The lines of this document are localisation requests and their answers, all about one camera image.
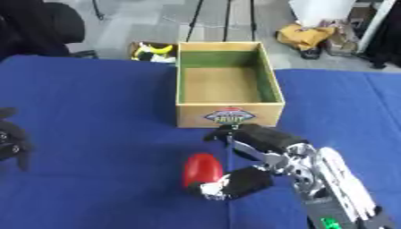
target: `chair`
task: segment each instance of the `chair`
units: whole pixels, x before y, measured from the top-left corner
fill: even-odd
[[[39,4],[35,2],[35,6],[40,9],[32,18],[38,19],[38,21],[26,23],[24,21],[16,21],[12,17],[20,14],[0,14],[0,60],[10,55],[88,56],[98,58],[93,50],[75,54],[70,54],[68,51],[66,44],[81,43],[85,39],[86,32],[82,17],[72,7],[67,4],[43,4],[43,2]],[[32,28],[35,28],[37,32],[33,33]]]

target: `gray floor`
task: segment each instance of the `gray floor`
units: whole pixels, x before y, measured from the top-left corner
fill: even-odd
[[[71,45],[75,51],[96,49],[102,58],[126,59],[131,41],[184,41],[198,0],[98,0],[107,19],[99,21],[91,0],[58,0],[79,11],[86,21],[87,38]],[[230,41],[250,38],[250,1],[234,0],[229,30]],[[307,61],[289,47],[273,39],[275,30],[294,20],[286,0],[255,0],[258,40],[268,49],[275,69],[319,68],[348,71],[374,71],[358,58],[333,57],[324,54],[319,60]],[[223,36],[226,0],[205,0],[199,24],[192,41],[220,41]],[[390,65],[383,72],[399,72]]]

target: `wooden box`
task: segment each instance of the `wooden box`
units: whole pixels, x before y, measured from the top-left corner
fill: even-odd
[[[181,43],[177,124],[275,126],[285,100],[260,42]]]

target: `robotic hand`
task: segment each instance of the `robotic hand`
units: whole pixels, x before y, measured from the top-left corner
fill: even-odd
[[[19,166],[24,168],[30,145],[20,127],[4,120],[14,114],[14,108],[0,108],[0,161],[18,157]]]
[[[207,199],[237,199],[273,186],[272,175],[293,181],[313,229],[394,229],[343,158],[332,148],[257,124],[221,126],[205,140],[222,140],[235,154],[259,165],[202,182],[191,190]]]

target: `table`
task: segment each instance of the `table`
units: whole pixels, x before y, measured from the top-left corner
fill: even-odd
[[[282,70],[278,129],[339,150],[401,223],[399,74]],[[0,106],[30,135],[30,170],[0,164],[0,227],[10,229],[306,228],[285,178],[225,203],[181,188],[183,162],[210,152],[248,162],[176,129],[175,68],[163,64],[17,56],[0,65]]]

